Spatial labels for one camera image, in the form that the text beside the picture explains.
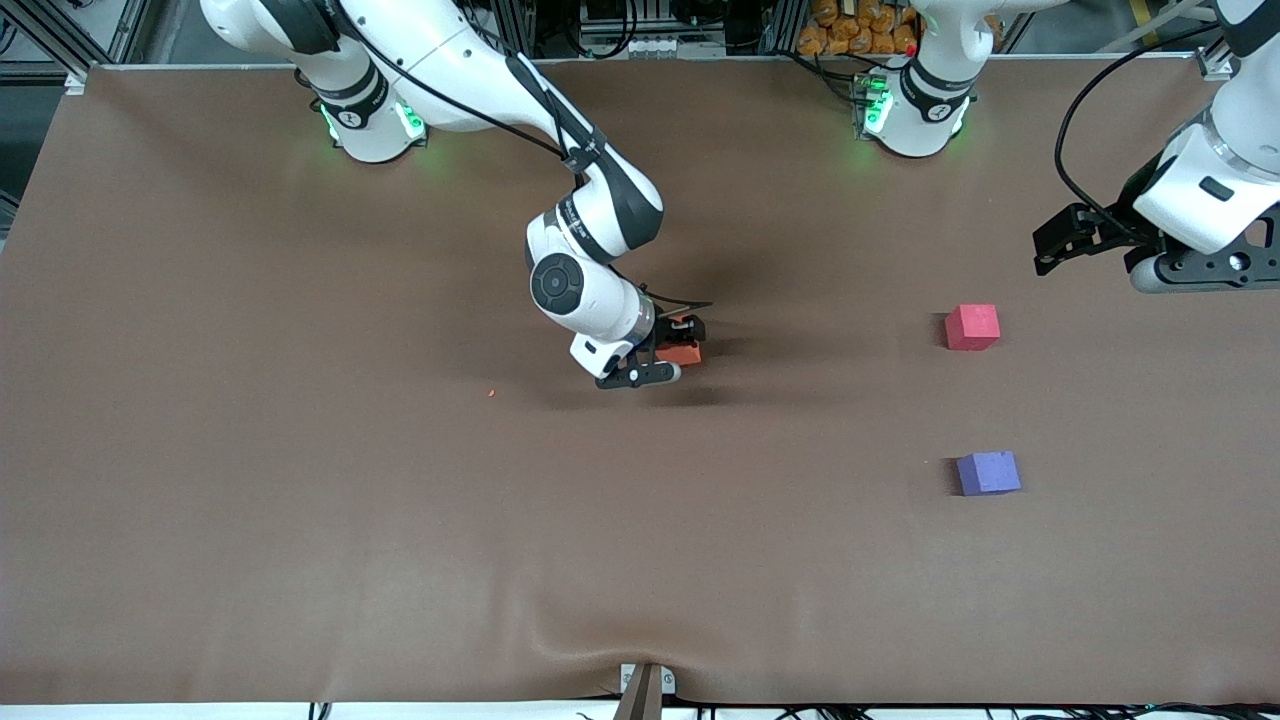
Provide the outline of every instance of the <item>green led light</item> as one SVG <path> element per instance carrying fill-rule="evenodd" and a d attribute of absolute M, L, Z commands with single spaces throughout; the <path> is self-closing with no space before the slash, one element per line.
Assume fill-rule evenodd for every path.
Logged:
<path fill-rule="evenodd" d="M 867 132 L 879 132 L 884 128 L 884 119 L 888 118 L 888 111 L 893 108 L 893 95 L 884 92 L 879 96 L 879 100 L 872 102 L 870 108 L 867 109 L 867 124 L 864 129 Z"/>
<path fill-rule="evenodd" d="M 426 132 L 426 123 L 424 123 L 422 118 L 417 117 L 417 113 L 415 113 L 408 105 L 397 102 L 396 114 L 399 115 L 401 124 L 404 126 L 404 132 L 407 132 L 410 137 L 421 137 L 422 133 Z"/>
<path fill-rule="evenodd" d="M 329 137 L 332 137 L 334 142 L 339 142 L 338 128 L 333 127 L 333 118 L 329 117 L 329 109 L 320 105 L 320 114 L 324 115 L 324 122 L 329 126 Z"/>

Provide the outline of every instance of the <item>black joint cap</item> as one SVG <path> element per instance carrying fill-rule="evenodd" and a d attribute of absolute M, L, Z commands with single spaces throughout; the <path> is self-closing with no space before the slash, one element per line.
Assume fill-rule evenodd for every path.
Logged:
<path fill-rule="evenodd" d="M 570 255 L 553 252 L 534 268 L 529 287 L 539 307 L 568 315 L 582 301 L 582 266 Z"/>

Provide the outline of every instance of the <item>purple cube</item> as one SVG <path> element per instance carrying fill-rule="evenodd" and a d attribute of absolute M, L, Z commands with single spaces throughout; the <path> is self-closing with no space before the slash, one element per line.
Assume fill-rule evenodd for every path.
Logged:
<path fill-rule="evenodd" d="M 956 461 L 960 470 L 960 491 L 964 495 L 1000 495 L 1021 489 L 1014 454 L 974 452 Z"/>

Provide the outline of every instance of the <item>red cube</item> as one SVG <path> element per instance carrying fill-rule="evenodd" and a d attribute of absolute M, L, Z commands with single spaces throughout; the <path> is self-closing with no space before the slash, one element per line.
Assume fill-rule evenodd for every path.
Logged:
<path fill-rule="evenodd" d="M 946 325 L 951 350 L 987 350 L 1000 340 L 995 305 L 957 305 L 947 315 Z"/>

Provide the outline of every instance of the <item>robot logo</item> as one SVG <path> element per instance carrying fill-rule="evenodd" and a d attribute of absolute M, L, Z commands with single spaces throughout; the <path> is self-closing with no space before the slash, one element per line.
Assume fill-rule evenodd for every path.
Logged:
<path fill-rule="evenodd" d="M 352 113 L 351 110 L 338 113 L 338 122 L 348 128 L 358 128 L 365 124 L 365 119 L 358 113 Z"/>

